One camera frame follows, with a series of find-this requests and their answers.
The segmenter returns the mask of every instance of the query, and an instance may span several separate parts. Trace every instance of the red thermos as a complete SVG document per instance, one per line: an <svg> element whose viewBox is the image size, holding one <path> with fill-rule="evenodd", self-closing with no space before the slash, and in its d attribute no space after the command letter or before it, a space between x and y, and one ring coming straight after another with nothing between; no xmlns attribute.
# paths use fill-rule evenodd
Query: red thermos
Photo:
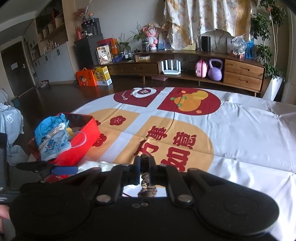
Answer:
<svg viewBox="0 0 296 241"><path fill-rule="evenodd" d="M82 39L82 34L79 26L76 27L76 36L77 36L77 40Z"/></svg>

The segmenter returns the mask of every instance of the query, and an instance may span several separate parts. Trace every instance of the silver bolt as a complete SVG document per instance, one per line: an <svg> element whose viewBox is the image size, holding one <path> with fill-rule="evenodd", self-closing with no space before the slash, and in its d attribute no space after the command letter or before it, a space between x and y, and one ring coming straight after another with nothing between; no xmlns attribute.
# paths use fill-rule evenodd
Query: silver bolt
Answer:
<svg viewBox="0 0 296 241"><path fill-rule="evenodd" d="M134 208L139 208L139 207L140 207L140 204L139 204L139 203L133 203L133 204L132 204L132 207L134 207Z"/></svg>
<svg viewBox="0 0 296 241"><path fill-rule="evenodd" d="M108 203L111 201L111 197L106 194L99 195L99 196L97 196L96 199L97 199L97 201L103 202L103 203Z"/></svg>
<svg viewBox="0 0 296 241"><path fill-rule="evenodd" d="M197 168L194 168L194 167L192 167L192 168L188 168L188 170L187 171L198 171L198 169Z"/></svg>
<svg viewBox="0 0 296 241"><path fill-rule="evenodd" d="M149 203L147 203L147 202L141 202L141 206L143 206L143 207L147 207L149 205Z"/></svg>
<svg viewBox="0 0 296 241"><path fill-rule="evenodd" d="M184 203L190 203L192 201L192 197L187 194L181 194L178 196L178 200Z"/></svg>

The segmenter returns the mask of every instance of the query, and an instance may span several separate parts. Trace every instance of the pink case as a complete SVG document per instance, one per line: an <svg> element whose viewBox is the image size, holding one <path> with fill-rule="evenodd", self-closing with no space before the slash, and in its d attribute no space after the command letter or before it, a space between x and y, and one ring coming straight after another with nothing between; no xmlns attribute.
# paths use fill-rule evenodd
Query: pink case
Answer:
<svg viewBox="0 0 296 241"><path fill-rule="evenodd" d="M207 63L202 59L195 64L195 75L204 78L207 75Z"/></svg>

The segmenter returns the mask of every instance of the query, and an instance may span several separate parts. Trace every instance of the pink bunny doll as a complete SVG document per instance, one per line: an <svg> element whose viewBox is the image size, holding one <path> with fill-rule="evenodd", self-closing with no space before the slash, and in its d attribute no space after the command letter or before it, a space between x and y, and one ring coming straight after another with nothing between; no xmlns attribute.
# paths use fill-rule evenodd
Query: pink bunny doll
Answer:
<svg viewBox="0 0 296 241"><path fill-rule="evenodd" d="M148 23L148 27L144 27L143 32L146 33L146 41L151 46L151 50L156 50L156 44L158 43L158 41L157 38L155 38L156 27L154 26L154 24Z"/></svg>

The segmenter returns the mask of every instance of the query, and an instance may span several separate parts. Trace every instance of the ceiling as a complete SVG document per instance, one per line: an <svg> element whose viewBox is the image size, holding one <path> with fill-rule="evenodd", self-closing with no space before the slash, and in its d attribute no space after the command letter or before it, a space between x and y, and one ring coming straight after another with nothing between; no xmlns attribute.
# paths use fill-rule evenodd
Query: ceiling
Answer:
<svg viewBox="0 0 296 241"><path fill-rule="evenodd" d="M51 0L8 0L0 7L0 45L24 34Z"/></svg>

